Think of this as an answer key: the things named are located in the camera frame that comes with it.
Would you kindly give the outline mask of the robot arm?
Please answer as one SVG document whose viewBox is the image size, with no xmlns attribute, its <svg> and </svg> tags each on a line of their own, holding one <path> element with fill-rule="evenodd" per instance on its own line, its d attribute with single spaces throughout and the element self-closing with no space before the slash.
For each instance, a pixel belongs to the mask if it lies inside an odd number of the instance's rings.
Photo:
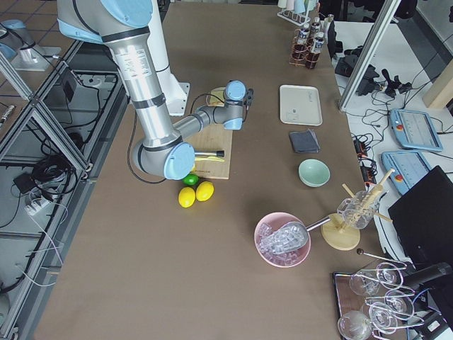
<svg viewBox="0 0 453 340">
<path fill-rule="evenodd" d="M 110 49 L 144 131 L 132 156 L 144 173 L 183 179 L 195 164 L 195 150 L 185 141 L 187 137 L 211 124 L 241 129 L 243 112 L 253 100 L 252 89 L 241 81 L 226 85 L 222 107 L 202 106 L 177 123 L 171 122 L 148 46 L 149 23 L 161 20 L 155 2 L 58 1 L 57 15 L 63 35 Z"/>
</svg>

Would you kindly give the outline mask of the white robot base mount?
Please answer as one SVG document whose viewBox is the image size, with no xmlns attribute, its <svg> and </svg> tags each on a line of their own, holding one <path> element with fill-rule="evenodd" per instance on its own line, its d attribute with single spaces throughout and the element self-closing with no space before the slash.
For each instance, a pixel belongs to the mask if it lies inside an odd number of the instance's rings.
<svg viewBox="0 0 453 340">
<path fill-rule="evenodd" d="M 185 113 L 190 84 L 179 82 L 171 72 L 158 3 L 156 0 L 152 0 L 151 3 L 153 11 L 148 24 L 149 51 L 170 115 L 182 116 Z"/>
</svg>

